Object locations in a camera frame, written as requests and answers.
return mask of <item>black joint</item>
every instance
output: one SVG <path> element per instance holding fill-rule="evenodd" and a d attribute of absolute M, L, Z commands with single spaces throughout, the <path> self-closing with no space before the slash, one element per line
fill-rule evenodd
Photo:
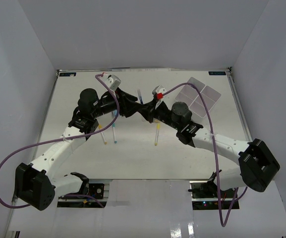
<path fill-rule="evenodd" d="M 82 115 L 82 113 L 77 113 L 72 117 L 72 120 L 69 122 L 69 127 L 78 128 L 80 132 L 89 134 L 96 130 L 99 126 L 98 120 L 90 119 Z"/>
<path fill-rule="evenodd" d="M 263 192 L 279 171 L 280 165 L 262 140 L 254 139 L 248 144 L 238 159 L 241 176 L 248 187 Z"/>
<path fill-rule="evenodd" d="M 55 187 L 45 171 L 32 168 L 32 164 L 21 163 L 15 171 L 15 195 L 43 211 L 55 197 Z"/>
<path fill-rule="evenodd" d="M 176 136 L 185 145 L 195 147 L 192 138 L 196 135 L 196 132 L 203 128 L 203 125 L 190 121 L 182 130 L 178 131 Z"/>

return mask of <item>cable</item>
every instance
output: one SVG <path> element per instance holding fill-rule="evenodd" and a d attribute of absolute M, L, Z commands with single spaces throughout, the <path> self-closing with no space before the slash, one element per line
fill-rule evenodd
<path fill-rule="evenodd" d="M 224 193 L 224 198 L 223 198 L 222 202 L 225 201 L 226 197 L 227 197 L 227 193 L 225 192 L 225 193 Z"/>
<path fill-rule="evenodd" d="M 103 74 L 104 73 L 97 74 L 97 75 L 95 75 L 95 78 L 103 85 L 103 87 L 105 87 L 107 89 L 107 91 L 111 94 L 111 96 L 113 97 L 113 99 L 114 99 L 114 101 L 116 103 L 116 115 L 113 118 L 113 120 L 110 122 L 110 124 L 108 124 L 103 129 L 100 129 L 100 130 L 97 130 L 95 132 L 88 133 L 88 134 L 85 134 L 85 135 L 76 135 L 76 136 L 71 136 L 71 137 L 66 137 L 66 138 L 59 138 L 59 139 L 55 139 L 55 140 L 48 140 L 48 141 L 43 141 L 43 142 L 39 142 L 39 143 L 35 143 L 35 144 L 24 146 L 24 147 L 22 147 L 22 148 L 20 148 L 18 150 L 15 150 L 14 152 L 10 153 L 5 159 L 3 159 L 2 162 L 0 163 L 0 169 L 3 166 L 3 164 L 5 164 L 5 162 L 10 157 L 12 157 L 13 155 L 17 154 L 20 151 L 23 151 L 23 150 L 26 150 L 26 149 L 29 149 L 29 148 L 32 148 L 32 147 L 35 147 L 35 146 L 39 146 L 39 145 L 45 145 L 45 144 L 59 142 L 59 141 L 63 141 L 63 140 L 70 140 L 70 139 L 76 139 L 76 138 L 81 138 L 81 137 L 85 137 L 85 136 L 91 136 L 91 135 L 95 135 L 95 134 L 101 133 L 102 131 L 108 129 L 116 121 L 116 119 L 117 119 L 117 117 L 119 115 L 119 104 L 118 104 L 116 96 L 114 95 L 114 92 L 99 78 L 99 77 L 103 77 Z M 1 199 L 1 197 L 0 197 L 0 204 L 2 204 L 4 207 L 11 208 L 11 209 L 18 209 L 18 208 L 23 208 L 23 207 L 30 206 L 29 204 L 22 205 L 22 206 L 12 206 L 12 205 L 9 205 L 9 204 L 5 203 Z"/>
<path fill-rule="evenodd" d="M 102 208 L 104 208 L 104 206 L 101 204 L 101 202 L 99 202 L 96 198 L 90 196 L 90 195 L 83 195 L 83 194 L 66 194 L 65 197 L 87 197 L 87 198 L 90 198 L 90 199 L 93 199 L 95 200 Z"/>
<path fill-rule="evenodd" d="M 216 171 L 217 171 L 217 187 L 218 187 L 218 208 L 219 208 L 219 216 L 220 216 L 220 223 L 221 223 L 221 226 L 222 227 L 225 227 L 227 225 L 227 222 L 228 222 L 228 218 L 229 218 L 229 215 L 230 215 L 230 212 L 231 212 L 231 209 L 232 209 L 232 206 L 233 204 L 235 203 L 235 201 L 238 201 L 245 193 L 246 193 L 246 190 L 244 190 L 243 194 L 240 196 L 240 198 L 238 198 L 237 200 L 235 199 L 236 198 L 236 195 L 237 195 L 237 191 L 238 191 L 238 188 L 236 188 L 235 192 L 234 192 L 234 196 L 233 196 L 233 199 L 232 199 L 232 202 L 230 204 L 230 207 L 229 207 L 229 210 L 228 210 L 228 213 L 227 213 L 227 216 L 226 216 L 226 219 L 225 221 L 223 221 L 223 217 L 222 217 L 222 204 L 221 204 L 221 189 L 220 189 L 220 175 L 219 175 L 219 160 L 218 160 L 218 150 L 217 150 L 217 144 L 216 144 L 216 140 L 215 140 L 215 137 L 214 137 L 214 134 L 213 134 L 213 126 L 212 126 L 212 121 L 211 121 L 211 117 L 210 117 L 210 114 L 209 114 L 209 110 L 207 108 L 207 105 L 206 103 L 204 102 L 204 99 L 199 91 L 199 89 L 193 85 L 192 83 L 181 83 L 177 86 L 175 86 L 174 88 L 172 88 L 171 90 L 165 92 L 163 95 L 167 95 L 168 93 L 171 93 L 173 90 L 183 86 L 183 85 L 189 85 L 191 86 L 192 88 L 194 88 L 201 101 L 202 101 L 202 104 L 203 104 L 203 107 L 206 111 L 206 114 L 208 116 L 208 121 L 209 121 L 209 125 L 210 125 L 210 132 L 212 134 L 212 143 L 213 143 L 213 150 L 214 150 L 214 157 L 215 157 L 215 161 L 216 161 Z"/>

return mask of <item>white table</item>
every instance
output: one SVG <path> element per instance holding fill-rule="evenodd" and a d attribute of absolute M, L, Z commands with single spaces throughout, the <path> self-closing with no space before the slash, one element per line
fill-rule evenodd
<path fill-rule="evenodd" d="M 97 72 L 77 72 L 75 77 L 58 78 L 41 141 L 62 134 L 83 89 L 94 88 L 99 97 L 105 92 L 94 78 L 95 74 Z M 113 74 L 121 79 L 123 91 L 137 95 L 137 88 L 140 88 L 144 102 L 152 99 L 151 92 L 159 84 L 169 90 L 195 77 L 222 94 L 211 111 L 215 133 L 240 140 L 248 138 L 233 97 L 233 85 L 227 76 L 180 70 L 125 70 Z M 178 91 L 165 99 L 169 108 Z M 112 129 L 105 132 L 107 145 L 100 135 L 92 136 L 64 163 L 57 176 L 76 171 L 91 179 L 207 179 L 215 170 L 212 152 L 183 145 L 176 138 L 175 130 L 164 124 L 158 146 L 154 146 L 156 125 L 143 122 L 141 118 L 134 115 L 116 121 L 117 144 L 113 143 Z M 111 120 L 111 115 L 98 119 L 102 126 Z M 199 123 L 208 128 L 206 118 Z M 37 156 L 48 147 L 41 146 Z M 222 170 L 236 166 L 221 156 L 219 161 Z M 105 209 L 56 208 L 54 201 L 43 212 L 31 207 L 14 211 L 9 230 L 21 231 L 21 238 L 71 237 L 74 234 L 92 238 L 208 237 L 208 234 L 209 237 L 228 237 L 235 231 L 236 237 L 286 235 L 286 213 L 274 182 L 265 193 L 248 191 L 240 202 L 240 209 L 231 214 L 229 227 L 232 229 L 220 227 L 217 211 L 192 211 L 187 189 L 187 181 L 114 180 Z"/>

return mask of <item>translucent square panel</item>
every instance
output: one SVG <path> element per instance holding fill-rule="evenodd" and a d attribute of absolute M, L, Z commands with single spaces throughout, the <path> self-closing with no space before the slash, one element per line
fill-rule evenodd
<path fill-rule="evenodd" d="M 178 93 L 178 95 L 176 96 L 175 100 L 177 102 L 184 102 L 187 104 L 187 106 L 189 107 L 191 105 L 191 103 L 193 102 L 193 99 L 188 98 L 186 95 L 184 95 L 183 93 Z"/>
<path fill-rule="evenodd" d="M 201 118 L 204 118 L 206 116 L 206 110 L 204 110 L 204 107 L 196 101 L 190 105 L 189 109 Z"/>
<path fill-rule="evenodd" d="M 195 85 L 199 91 L 202 91 L 204 89 L 204 87 L 206 86 L 203 82 L 200 82 L 199 80 L 197 80 L 193 77 L 191 77 L 188 80 L 188 83 L 192 83 L 193 85 Z M 188 98 L 190 98 L 192 100 L 195 100 L 196 97 L 198 97 L 197 91 L 188 85 L 185 85 L 179 93 L 184 94 L 185 96 L 187 96 Z M 185 102 L 185 101 L 181 100 L 181 98 L 178 99 L 178 96 L 175 98 L 175 100 L 178 102 Z"/>
<path fill-rule="evenodd" d="M 221 97 L 221 93 L 217 92 L 216 90 L 214 90 L 213 88 L 209 86 L 206 86 L 202 90 L 201 94 L 206 95 L 208 98 L 210 98 L 214 102 L 217 102 L 218 99 Z"/>
<path fill-rule="evenodd" d="M 213 107 L 213 105 L 214 105 L 216 102 L 213 101 L 211 98 L 207 97 L 206 95 L 204 95 L 203 93 L 201 93 L 201 95 L 202 95 L 202 98 L 203 98 L 203 100 L 204 100 L 204 102 L 205 102 L 205 104 L 206 104 L 208 110 L 210 111 L 210 109 Z M 200 104 L 201 106 L 203 106 L 200 97 L 198 97 L 198 98 L 195 100 L 195 102 L 197 102 L 198 104 Z"/>

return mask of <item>white tabletop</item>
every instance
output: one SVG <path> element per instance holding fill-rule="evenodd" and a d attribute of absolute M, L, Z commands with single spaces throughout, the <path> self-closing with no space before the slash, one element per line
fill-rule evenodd
<path fill-rule="evenodd" d="M 80 92 L 94 88 L 99 97 L 105 88 L 94 77 L 97 72 L 77 72 L 75 77 L 59 77 L 47 115 L 41 141 L 59 137 L 77 106 Z M 245 139 L 227 76 L 210 76 L 207 71 L 145 71 L 114 72 L 122 83 L 120 88 L 137 96 L 142 92 L 144 102 L 152 100 L 152 90 L 163 85 L 167 90 L 194 77 L 221 93 L 221 98 L 211 111 L 215 133 L 235 139 Z M 168 108 L 174 103 L 179 89 L 165 99 Z M 112 120 L 111 115 L 98 118 L 102 126 Z M 208 120 L 200 121 L 208 127 Z M 204 179 L 215 170 L 214 155 L 202 149 L 182 144 L 175 136 L 176 130 L 162 124 L 158 145 L 154 145 L 156 125 L 142 121 L 137 113 L 130 118 L 119 118 L 114 144 L 112 128 L 104 132 L 107 145 L 101 136 L 92 136 L 79 147 L 58 170 L 57 176 L 76 171 L 92 179 Z M 41 146 L 41 155 L 49 145 Z M 220 157 L 221 169 L 236 165 Z"/>

